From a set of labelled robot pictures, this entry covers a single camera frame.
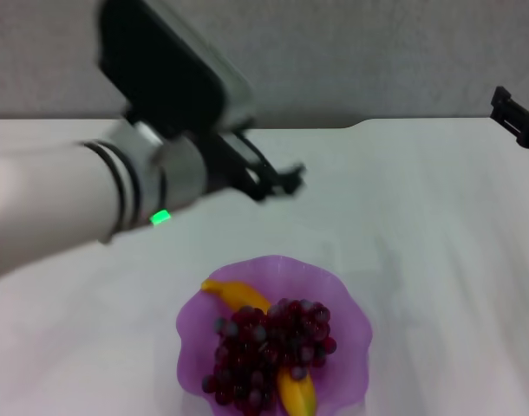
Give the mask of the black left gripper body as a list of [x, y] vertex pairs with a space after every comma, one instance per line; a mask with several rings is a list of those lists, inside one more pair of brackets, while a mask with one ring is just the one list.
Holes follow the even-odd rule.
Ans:
[[198, 150], [206, 166], [207, 195], [233, 189], [258, 203], [276, 196], [265, 177], [270, 163], [243, 131], [199, 136]]

